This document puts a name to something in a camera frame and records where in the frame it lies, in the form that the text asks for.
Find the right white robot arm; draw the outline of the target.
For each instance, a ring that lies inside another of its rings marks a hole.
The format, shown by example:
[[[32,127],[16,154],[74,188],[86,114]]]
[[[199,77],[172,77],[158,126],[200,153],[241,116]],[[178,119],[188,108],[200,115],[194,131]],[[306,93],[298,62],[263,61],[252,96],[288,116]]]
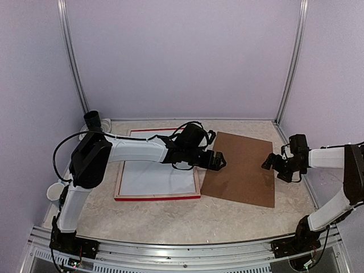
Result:
[[[311,149],[304,134],[295,134],[279,154],[270,153],[261,167],[276,171],[286,183],[294,181],[295,173],[302,177],[313,170],[322,179],[332,176],[338,189],[326,204],[299,221],[293,236],[271,242],[276,258],[318,249],[322,232],[363,205],[362,142]]]

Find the black cup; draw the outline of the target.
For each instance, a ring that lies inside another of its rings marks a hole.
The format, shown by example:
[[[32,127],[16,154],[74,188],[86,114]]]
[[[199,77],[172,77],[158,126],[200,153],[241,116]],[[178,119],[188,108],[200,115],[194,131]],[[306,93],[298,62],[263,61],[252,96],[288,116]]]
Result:
[[[96,110],[84,114],[84,121],[89,131],[102,132],[99,112]]]

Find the red wooden picture frame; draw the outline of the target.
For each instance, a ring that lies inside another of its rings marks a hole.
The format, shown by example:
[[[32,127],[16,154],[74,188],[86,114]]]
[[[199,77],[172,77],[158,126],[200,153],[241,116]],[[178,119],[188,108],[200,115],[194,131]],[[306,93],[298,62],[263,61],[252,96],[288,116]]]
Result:
[[[163,164],[163,160],[167,155],[166,144],[158,138],[159,135],[167,137],[173,133],[174,129],[144,129],[144,130],[130,130],[127,137],[124,139],[108,138],[112,142],[109,162],[154,162]],[[193,169],[195,173],[196,190],[197,193],[187,193],[186,195],[157,195],[147,198],[146,196],[136,196],[134,198],[127,198],[126,196],[117,197],[114,194],[116,201],[160,201],[160,200],[182,200],[200,198],[200,186],[197,169]]]

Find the white round plate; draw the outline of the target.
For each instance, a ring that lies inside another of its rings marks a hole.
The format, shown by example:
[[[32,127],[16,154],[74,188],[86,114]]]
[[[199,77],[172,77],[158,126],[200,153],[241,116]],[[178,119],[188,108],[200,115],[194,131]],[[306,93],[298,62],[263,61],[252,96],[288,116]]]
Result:
[[[110,133],[111,132],[111,120],[108,118],[100,119],[101,122],[101,130],[104,133]],[[83,125],[80,131],[88,131],[87,125]]]

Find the left aluminium corner post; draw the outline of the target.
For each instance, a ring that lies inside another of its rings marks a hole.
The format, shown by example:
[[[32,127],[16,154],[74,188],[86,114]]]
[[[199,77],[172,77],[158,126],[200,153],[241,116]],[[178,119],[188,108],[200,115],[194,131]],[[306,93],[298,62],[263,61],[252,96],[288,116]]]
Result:
[[[71,70],[72,78],[76,88],[76,94],[80,101],[81,109],[84,114],[89,111],[89,104],[87,102],[86,94],[82,86],[79,69],[77,66],[76,55],[73,49],[71,28],[67,13],[67,3],[65,0],[57,0],[57,9],[60,18],[60,26],[63,34],[65,50]]]

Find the right aluminium corner post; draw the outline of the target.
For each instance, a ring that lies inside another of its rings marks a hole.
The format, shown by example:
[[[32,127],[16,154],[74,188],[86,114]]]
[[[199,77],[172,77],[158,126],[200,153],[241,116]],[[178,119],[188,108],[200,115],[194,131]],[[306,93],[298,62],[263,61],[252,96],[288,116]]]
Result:
[[[277,126],[279,126],[283,120],[284,113],[288,105],[289,95],[291,94],[292,84],[294,82],[295,73],[300,58],[301,46],[304,39],[305,25],[308,15],[308,6],[309,6],[309,0],[300,1],[300,9],[297,20],[295,39],[293,43],[293,50],[289,62],[287,77],[284,83],[283,94],[278,107],[278,112],[275,117],[275,123],[277,124]]]

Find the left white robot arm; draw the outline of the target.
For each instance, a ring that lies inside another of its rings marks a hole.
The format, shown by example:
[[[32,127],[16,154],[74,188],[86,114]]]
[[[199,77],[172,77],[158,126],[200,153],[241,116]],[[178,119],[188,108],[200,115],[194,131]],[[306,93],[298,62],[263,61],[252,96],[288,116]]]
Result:
[[[102,131],[83,131],[84,136],[71,153],[69,178],[58,178],[65,184],[58,200],[58,214],[52,219],[49,248],[82,258],[94,259],[99,242],[77,236],[77,224],[86,199],[98,187],[108,163],[153,162],[176,168],[186,163],[189,169],[199,167],[219,171],[226,166],[223,153],[207,148],[216,133],[206,131],[197,121],[187,122],[171,135],[133,138]]]

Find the brown backing board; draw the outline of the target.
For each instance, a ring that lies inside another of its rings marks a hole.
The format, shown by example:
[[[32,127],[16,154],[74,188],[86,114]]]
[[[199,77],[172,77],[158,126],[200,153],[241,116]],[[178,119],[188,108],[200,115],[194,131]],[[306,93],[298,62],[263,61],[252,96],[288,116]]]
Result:
[[[222,152],[227,164],[219,171],[206,172],[202,195],[267,208],[275,206],[274,171],[261,168],[273,152],[272,142],[218,132],[213,150]]]

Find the light blue paper cup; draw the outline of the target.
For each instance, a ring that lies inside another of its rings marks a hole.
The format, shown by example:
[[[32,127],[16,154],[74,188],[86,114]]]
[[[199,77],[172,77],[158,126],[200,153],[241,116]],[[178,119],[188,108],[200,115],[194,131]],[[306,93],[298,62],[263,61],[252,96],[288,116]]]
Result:
[[[60,196],[65,188],[65,185],[62,183],[54,183],[50,185],[47,189],[47,199],[54,204],[59,202]]]

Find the front aluminium rail base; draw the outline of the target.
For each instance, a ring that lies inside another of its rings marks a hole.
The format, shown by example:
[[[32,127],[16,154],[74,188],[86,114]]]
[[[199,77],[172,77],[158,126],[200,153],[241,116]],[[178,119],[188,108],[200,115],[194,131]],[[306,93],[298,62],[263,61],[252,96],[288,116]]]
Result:
[[[17,272],[55,272],[53,261],[65,272],[293,272],[291,264],[306,253],[276,258],[276,238],[199,245],[157,245],[98,239],[93,259],[79,268],[69,266],[73,256],[49,248],[51,231],[35,226]]]

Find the aluminium corner post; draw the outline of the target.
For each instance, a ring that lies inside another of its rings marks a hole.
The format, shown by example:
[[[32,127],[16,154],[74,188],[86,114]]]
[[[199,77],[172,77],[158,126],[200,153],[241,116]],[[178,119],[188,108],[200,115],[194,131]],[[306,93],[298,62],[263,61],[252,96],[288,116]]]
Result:
[[[283,94],[278,107],[278,112],[275,117],[275,123],[277,124],[277,126],[279,126],[283,120],[284,113],[288,105],[289,95],[291,94],[292,84],[294,82],[295,73],[300,58],[301,46],[304,39],[305,25],[308,15],[308,6],[309,6],[309,0],[300,1],[300,9],[297,20],[295,39],[293,43],[293,50],[289,62],[287,77],[284,83]]]
[[[60,18],[60,26],[63,34],[65,50],[71,70],[72,78],[76,88],[76,94],[80,101],[81,109],[84,114],[89,111],[89,104],[87,102],[86,94],[82,86],[79,69],[77,66],[76,55],[73,49],[71,28],[67,13],[67,3],[65,0],[57,0],[57,9]]]

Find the cat photo print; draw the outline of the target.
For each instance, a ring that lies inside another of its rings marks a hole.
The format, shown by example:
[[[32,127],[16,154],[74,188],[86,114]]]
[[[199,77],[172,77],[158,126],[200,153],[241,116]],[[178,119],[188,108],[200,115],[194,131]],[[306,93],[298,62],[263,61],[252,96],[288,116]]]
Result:
[[[187,170],[185,163],[178,163],[179,169],[171,164],[136,161],[122,162],[120,165],[117,197],[157,195],[186,195],[197,193],[194,170]]]

